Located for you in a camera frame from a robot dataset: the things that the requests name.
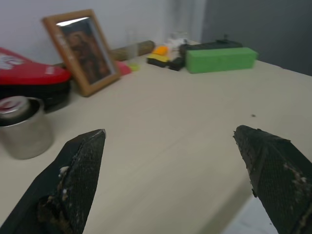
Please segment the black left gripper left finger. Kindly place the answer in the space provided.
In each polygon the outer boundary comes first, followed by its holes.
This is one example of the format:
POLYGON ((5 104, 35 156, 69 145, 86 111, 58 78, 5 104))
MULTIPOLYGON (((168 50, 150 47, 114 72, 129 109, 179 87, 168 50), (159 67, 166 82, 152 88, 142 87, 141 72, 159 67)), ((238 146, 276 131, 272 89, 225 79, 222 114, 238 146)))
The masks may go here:
POLYGON ((65 143, 31 183, 0 228, 2 234, 81 234, 97 190, 104 129, 65 143))

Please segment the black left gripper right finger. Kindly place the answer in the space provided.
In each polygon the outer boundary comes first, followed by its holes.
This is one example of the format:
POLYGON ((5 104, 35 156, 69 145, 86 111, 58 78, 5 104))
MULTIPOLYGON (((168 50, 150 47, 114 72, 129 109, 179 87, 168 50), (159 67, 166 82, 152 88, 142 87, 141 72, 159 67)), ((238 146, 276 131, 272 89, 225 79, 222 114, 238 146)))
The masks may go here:
POLYGON ((240 125, 234 139, 246 164, 253 195, 280 234, 312 232, 312 163, 291 143, 240 125))

